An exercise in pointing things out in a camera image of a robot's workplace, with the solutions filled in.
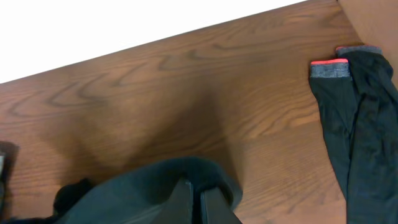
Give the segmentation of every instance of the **pink stripe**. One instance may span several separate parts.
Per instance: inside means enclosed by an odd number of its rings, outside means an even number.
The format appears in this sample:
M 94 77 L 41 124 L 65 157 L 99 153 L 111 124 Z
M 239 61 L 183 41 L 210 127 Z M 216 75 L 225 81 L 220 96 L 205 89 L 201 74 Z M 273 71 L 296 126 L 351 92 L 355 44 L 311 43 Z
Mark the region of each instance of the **pink stripe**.
M 348 60 L 345 58 L 327 60 L 327 61 L 314 61 L 311 62 L 311 65 L 323 65 L 323 64 L 331 64 L 331 63 L 348 63 Z
M 364 44 L 364 45 L 357 45 L 357 46 L 341 46 L 341 47 L 337 47 L 336 50 L 339 50 L 339 49 L 342 49 L 342 48 L 346 48 L 346 47 L 362 47 L 362 46 L 378 47 L 378 46 L 375 46 L 375 45 Z

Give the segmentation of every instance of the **dark green fabric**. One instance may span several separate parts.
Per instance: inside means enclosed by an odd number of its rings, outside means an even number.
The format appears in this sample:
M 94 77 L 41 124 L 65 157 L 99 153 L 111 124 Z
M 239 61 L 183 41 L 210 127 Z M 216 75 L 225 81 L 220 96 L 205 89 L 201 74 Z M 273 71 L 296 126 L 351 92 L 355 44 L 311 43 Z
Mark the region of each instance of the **dark green fabric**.
M 214 187 L 221 189 L 232 210 L 242 199 L 239 185 L 218 164 L 198 157 L 181 157 L 119 175 L 91 190 L 90 183 L 82 180 L 58 193 L 54 206 L 58 215 L 5 223 L 149 224 L 167 204 L 182 177 L 192 184 L 196 210 L 200 209 L 200 194 Z M 195 217 L 200 214 L 193 209 L 192 223 L 196 223 Z
M 351 77 L 310 77 L 347 223 L 398 223 L 398 92 L 380 54 L 352 50 Z

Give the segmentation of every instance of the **wood grain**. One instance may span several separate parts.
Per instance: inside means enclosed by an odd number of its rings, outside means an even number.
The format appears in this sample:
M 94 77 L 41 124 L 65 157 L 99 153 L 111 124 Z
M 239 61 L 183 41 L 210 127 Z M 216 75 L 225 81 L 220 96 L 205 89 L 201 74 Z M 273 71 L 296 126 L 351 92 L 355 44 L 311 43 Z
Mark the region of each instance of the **wood grain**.
M 243 223 L 344 223 L 308 66 L 358 42 L 337 2 L 311 0 L 3 84 L 8 215 L 50 215 L 82 177 L 196 155 L 242 185 Z
M 395 71 L 398 70 L 398 1 L 339 0 L 361 40 L 379 46 Z M 398 85 L 398 75 L 392 81 Z

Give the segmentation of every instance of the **hardwood surface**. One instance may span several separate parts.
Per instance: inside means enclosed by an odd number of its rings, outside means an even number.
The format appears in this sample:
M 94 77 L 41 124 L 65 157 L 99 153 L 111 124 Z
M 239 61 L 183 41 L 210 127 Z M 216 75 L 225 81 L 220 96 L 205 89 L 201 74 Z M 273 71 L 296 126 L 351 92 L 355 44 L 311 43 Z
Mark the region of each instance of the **hardwood surface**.
M 243 223 L 345 223 L 308 67 L 359 42 L 335 0 L 310 0 L 0 85 L 2 146 L 19 150 L 7 214 L 196 155 L 238 179 Z
M 361 40 L 380 46 L 384 56 L 398 71 L 398 1 L 339 0 Z M 398 85 L 398 75 L 392 77 Z

